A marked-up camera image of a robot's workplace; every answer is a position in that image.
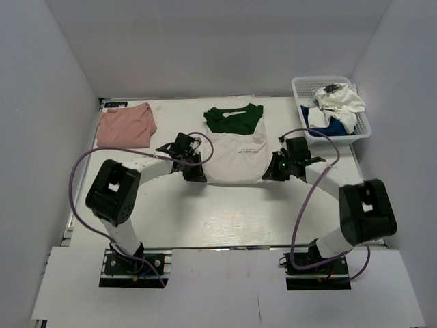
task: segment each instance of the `white laundry basket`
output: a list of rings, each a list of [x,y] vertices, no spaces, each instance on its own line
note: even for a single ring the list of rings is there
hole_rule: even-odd
[[[309,106],[314,95],[314,90],[334,83],[347,83],[352,85],[348,78],[336,76],[295,77],[292,80],[294,99],[298,107],[299,117],[303,127],[306,128],[307,125],[305,124],[300,106]],[[358,122],[355,126],[355,135],[330,137],[336,145],[350,145],[358,139],[370,137],[371,128],[365,112],[357,113],[356,118]],[[308,131],[305,131],[305,139],[309,145],[322,145],[328,143],[328,140],[325,138],[314,137],[310,135]]]

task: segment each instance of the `blue clothing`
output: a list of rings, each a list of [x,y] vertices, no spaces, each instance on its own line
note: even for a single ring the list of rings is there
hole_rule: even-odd
[[[305,120],[305,124],[307,125],[306,127],[308,127],[309,108],[306,106],[300,106],[300,108],[302,109],[303,118]],[[340,136],[340,135],[355,135],[355,131],[352,132],[351,134],[348,134],[346,132],[346,129],[344,128],[344,125],[336,118],[330,118],[329,126],[327,128],[312,128],[312,130],[318,131],[320,133],[323,133],[324,135],[331,136],[331,137]],[[319,137],[319,135],[316,135],[311,131],[309,131],[309,134],[313,135],[314,137]]]

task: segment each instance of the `pink shirt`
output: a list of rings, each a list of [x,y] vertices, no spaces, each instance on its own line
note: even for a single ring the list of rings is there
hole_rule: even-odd
[[[110,108],[100,114],[97,146],[149,148],[156,131],[152,109],[148,103],[134,107]]]

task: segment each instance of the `white wall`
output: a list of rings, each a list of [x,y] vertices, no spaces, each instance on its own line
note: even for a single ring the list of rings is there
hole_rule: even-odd
[[[289,95],[293,77],[350,76],[389,4],[46,2],[101,98]]]
[[[437,327],[437,2],[394,0],[352,81],[370,139],[356,144],[367,178],[383,179],[399,248],[427,327]]]
[[[0,3],[0,321],[27,327],[98,100],[43,0]]]

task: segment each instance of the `white table surface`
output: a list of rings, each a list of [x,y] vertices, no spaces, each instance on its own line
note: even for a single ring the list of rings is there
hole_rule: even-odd
[[[128,107],[143,103],[128,101]],[[152,136],[150,152],[174,141],[178,132],[205,131],[203,113],[211,107],[243,107],[248,103],[264,106],[270,151],[280,148],[278,137],[301,127],[293,98],[202,98],[149,100],[158,130]],[[359,175],[349,146],[340,148],[338,172]],[[313,156],[328,161],[335,158],[329,146],[311,149]],[[93,153],[84,177],[77,208],[91,226],[103,225],[85,206],[85,196],[103,161],[129,161],[136,155],[103,150]],[[296,216],[309,185],[291,178],[289,182],[253,187],[218,187],[184,181],[176,173],[152,180],[140,187],[131,216],[137,236],[144,246],[153,248],[224,247],[243,245],[287,245],[291,241]],[[338,201],[316,190],[299,227],[297,243],[309,243],[339,225]],[[72,247],[104,245],[107,240],[74,222]]]
[[[173,252],[162,289],[99,288],[104,247],[54,247],[32,319],[47,328],[424,326],[398,251],[372,252],[351,290],[287,291],[283,250]],[[346,256],[351,274],[366,251]]]

